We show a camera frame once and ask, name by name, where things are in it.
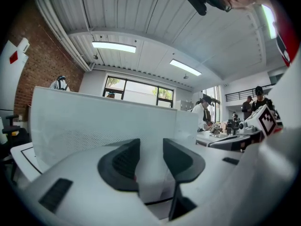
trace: white partition panel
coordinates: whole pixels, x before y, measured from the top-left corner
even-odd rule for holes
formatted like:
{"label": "white partition panel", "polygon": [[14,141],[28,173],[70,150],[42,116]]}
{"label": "white partition panel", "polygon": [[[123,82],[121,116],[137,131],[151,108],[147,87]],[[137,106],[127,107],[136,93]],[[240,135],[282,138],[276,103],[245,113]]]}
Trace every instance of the white partition panel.
{"label": "white partition panel", "polygon": [[196,138],[197,117],[179,117],[178,113],[175,109],[36,87],[32,142],[38,163],[46,170],[71,153],[139,138],[137,182],[140,198],[151,202],[160,199],[164,180],[169,178],[163,138],[187,142]]}

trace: red brick wall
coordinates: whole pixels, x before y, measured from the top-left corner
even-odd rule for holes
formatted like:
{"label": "red brick wall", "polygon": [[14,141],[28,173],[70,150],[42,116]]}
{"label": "red brick wall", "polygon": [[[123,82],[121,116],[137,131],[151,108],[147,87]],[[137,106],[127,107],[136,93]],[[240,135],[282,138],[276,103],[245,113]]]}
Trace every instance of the red brick wall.
{"label": "red brick wall", "polygon": [[84,72],[51,32],[34,0],[28,0],[8,32],[8,40],[16,46],[23,37],[30,46],[17,87],[14,113],[26,120],[26,107],[31,104],[35,86],[49,87],[59,75],[65,75],[70,90],[78,92]]}

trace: gray t-shirt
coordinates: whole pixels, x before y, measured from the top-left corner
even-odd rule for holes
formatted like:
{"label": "gray t-shirt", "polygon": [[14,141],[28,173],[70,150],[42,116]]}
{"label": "gray t-shirt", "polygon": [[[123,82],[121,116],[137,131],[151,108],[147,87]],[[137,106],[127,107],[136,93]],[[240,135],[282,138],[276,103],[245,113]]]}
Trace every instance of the gray t-shirt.
{"label": "gray t-shirt", "polygon": [[[245,101],[245,102],[243,103],[243,108],[242,108],[242,110],[248,110],[248,109],[251,109],[251,105],[250,105],[250,103],[248,103],[248,102]],[[249,117],[250,115],[252,115],[252,112],[244,112],[244,120],[248,119],[248,117]]]}

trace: metal railing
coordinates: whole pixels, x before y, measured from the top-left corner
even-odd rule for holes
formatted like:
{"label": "metal railing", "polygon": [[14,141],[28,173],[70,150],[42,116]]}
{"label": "metal railing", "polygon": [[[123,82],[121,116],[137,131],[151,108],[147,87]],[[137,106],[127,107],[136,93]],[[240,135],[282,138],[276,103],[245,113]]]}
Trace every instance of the metal railing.
{"label": "metal railing", "polygon": [[[267,94],[267,91],[270,91],[270,89],[273,88],[275,84],[270,84],[270,85],[265,85],[262,86],[263,92]],[[247,99],[248,96],[255,97],[255,88],[253,89],[247,89],[247,90],[242,90],[239,92],[231,93],[231,94],[226,94],[226,101],[233,101],[233,100],[241,100],[241,99]]]}

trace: ceiling light fixture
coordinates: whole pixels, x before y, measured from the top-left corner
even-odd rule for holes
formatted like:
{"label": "ceiling light fixture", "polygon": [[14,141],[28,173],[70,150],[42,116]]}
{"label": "ceiling light fixture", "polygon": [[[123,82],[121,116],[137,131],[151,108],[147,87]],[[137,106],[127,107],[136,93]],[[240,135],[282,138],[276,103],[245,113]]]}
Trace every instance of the ceiling light fixture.
{"label": "ceiling light fixture", "polygon": [[265,14],[265,16],[267,18],[267,21],[268,21],[270,37],[271,37],[271,39],[274,39],[274,38],[276,38],[276,29],[275,29],[275,27],[273,25],[273,22],[275,22],[275,18],[274,18],[273,12],[267,6],[262,5],[262,8],[263,8],[264,14]]}
{"label": "ceiling light fixture", "polygon": [[185,65],[185,64],[183,64],[183,63],[181,63],[179,61],[176,61],[174,59],[170,62],[170,64],[174,65],[174,66],[176,66],[176,67],[178,67],[180,69],[186,70],[186,71],[188,71],[188,72],[190,72],[190,73],[192,73],[192,74],[194,74],[196,76],[199,76],[199,75],[202,74],[199,71],[196,71],[195,69],[192,69],[189,66],[187,66],[187,65]]}
{"label": "ceiling light fixture", "polygon": [[116,49],[116,50],[131,52],[131,53],[136,52],[136,46],[131,46],[131,45],[122,44],[122,43],[93,41],[92,45],[94,48]]}

